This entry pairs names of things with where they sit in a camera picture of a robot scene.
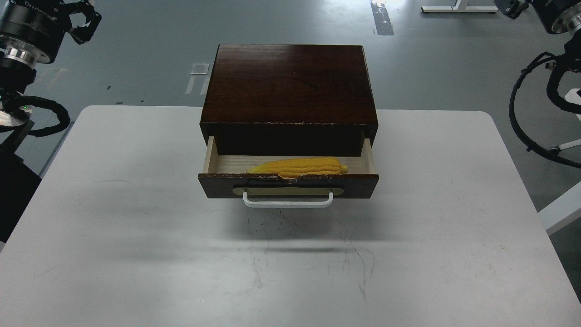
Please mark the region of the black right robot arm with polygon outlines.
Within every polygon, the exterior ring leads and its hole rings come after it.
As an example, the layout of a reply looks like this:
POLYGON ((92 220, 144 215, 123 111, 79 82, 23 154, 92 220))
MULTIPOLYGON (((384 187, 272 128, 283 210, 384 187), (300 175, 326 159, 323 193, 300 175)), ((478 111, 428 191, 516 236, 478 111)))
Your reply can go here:
POLYGON ((565 73, 580 71, 580 2, 578 0, 494 0, 502 14, 512 20, 532 7, 541 26, 548 35, 569 34, 570 39, 559 55, 546 54, 555 65, 549 76, 546 94, 558 108, 573 114, 580 113, 580 106, 560 95, 559 88, 565 73))

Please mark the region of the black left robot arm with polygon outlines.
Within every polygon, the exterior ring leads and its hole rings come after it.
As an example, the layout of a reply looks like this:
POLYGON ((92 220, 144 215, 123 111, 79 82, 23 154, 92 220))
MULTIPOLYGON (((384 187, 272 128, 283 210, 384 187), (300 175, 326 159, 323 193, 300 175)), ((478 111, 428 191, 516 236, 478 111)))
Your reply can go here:
POLYGON ((46 137, 71 122, 63 105, 25 95, 37 77, 37 64, 56 60, 65 35, 77 44, 89 42, 102 20, 95 1, 9 0, 0 21, 1 132, 0 239, 6 243, 41 183, 16 150, 28 137, 46 137))

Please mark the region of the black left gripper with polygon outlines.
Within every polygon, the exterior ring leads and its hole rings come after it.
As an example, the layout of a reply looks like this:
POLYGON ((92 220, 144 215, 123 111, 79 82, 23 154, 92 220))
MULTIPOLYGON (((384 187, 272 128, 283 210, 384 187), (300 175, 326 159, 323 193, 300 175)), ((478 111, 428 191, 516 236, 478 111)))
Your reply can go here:
POLYGON ((77 44, 89 42, 102 20, 95 0, 66 3, 62 0, 8 0, 1 12, 1 49, 23 45, 35 50, 38 62, 51 64, 66 31, 77 44), (71 26, 70 16, 81 13, 83 25, 71 26))

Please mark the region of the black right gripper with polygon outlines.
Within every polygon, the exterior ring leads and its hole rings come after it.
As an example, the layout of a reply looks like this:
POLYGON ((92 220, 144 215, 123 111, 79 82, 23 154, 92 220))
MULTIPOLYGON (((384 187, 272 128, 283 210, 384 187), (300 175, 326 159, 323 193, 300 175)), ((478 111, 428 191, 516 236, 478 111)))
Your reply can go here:
POLYGON ((515 20, 530 3, 545 31, 550 35, 575 33, 581 25, 579 0, 492 0, 504 16, 515 20))

